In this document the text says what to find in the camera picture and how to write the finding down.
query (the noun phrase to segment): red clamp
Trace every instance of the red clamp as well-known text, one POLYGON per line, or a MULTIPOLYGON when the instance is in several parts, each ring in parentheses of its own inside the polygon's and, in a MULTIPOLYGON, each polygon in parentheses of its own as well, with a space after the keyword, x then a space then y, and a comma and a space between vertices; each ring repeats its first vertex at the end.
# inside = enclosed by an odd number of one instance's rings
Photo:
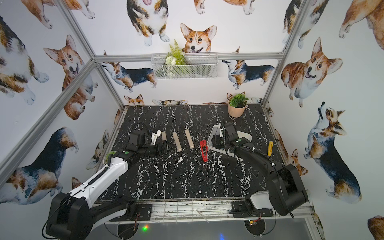
POLYGON ((203 162, 208 162, 208 147, 207 142, 205 140, 200 141, 201 155, 203 156, 203 162))

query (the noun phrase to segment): white wire basket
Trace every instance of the white wire basket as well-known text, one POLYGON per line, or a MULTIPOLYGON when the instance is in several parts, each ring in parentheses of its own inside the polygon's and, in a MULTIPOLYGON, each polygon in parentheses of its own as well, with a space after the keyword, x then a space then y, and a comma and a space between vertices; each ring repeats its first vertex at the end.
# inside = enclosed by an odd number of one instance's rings
POLYGON ((152 54, 151 64, 156 79, 198 79, 217 77, 217 53, 185 54, 187 65, 165 65, 167 53, 152 54))

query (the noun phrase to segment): black marble tabletop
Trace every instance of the black marble tabletop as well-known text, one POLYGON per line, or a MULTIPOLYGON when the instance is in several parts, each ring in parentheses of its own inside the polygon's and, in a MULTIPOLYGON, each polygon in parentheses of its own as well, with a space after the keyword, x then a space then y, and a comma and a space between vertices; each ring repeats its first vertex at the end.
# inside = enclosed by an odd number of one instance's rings
MULTIPOLYGON (((99 200, 112 200, 122 194, 135 199, 244 197, 264 190, 265 178, 246 161, 210 150, 208 162, 203 163, 200 141, 208 140, 212 126, 218 124, 221 116, 232 121, 237 130, 250 133, 252 143, 265 153, 269 141, 275 142, 259 104, 250 104, 236 119, 228 115, 226 104, 129 107, 114 151, 126 144, 127 133, 137 121, 151 128, 177 132, 184 150, 173 149, 165 156, 141 160, 109 186, 99 200), (189 148, 184 133, 186 128, 194 142, 193 149, 189 148)), ((276 146, 272 157, 283 162, 276 146)))

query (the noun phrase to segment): black cable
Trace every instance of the black cable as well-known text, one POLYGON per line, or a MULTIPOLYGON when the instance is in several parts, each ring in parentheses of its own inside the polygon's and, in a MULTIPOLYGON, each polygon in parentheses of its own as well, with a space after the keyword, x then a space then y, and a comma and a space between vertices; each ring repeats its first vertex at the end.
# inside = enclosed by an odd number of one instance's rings
POLYGON ((48 220, 45 222, 45 224, 43 225, 43 228, 41 229, 41 235, 43 236, 43 238, 45 239, 57 239, 57 238, 49 238, 49 237, 46 237, 45 234, 44 234, 44 228, 45 226, 47 225, 48 221, 52 218, 52 216, 54 215, 55 212, 57 212, 57 210, 59 210, 66 202, 68 202, 72 197, 74 197, 76 194, 78 194, 79 192, 81 192, 81 190, 79 190, 77 193, 73 194, 70 198, 68 198, 65 202, 63 202, 58 208, 56 208, 55 211, 53 211, 53 213, 48 217, 48 220))

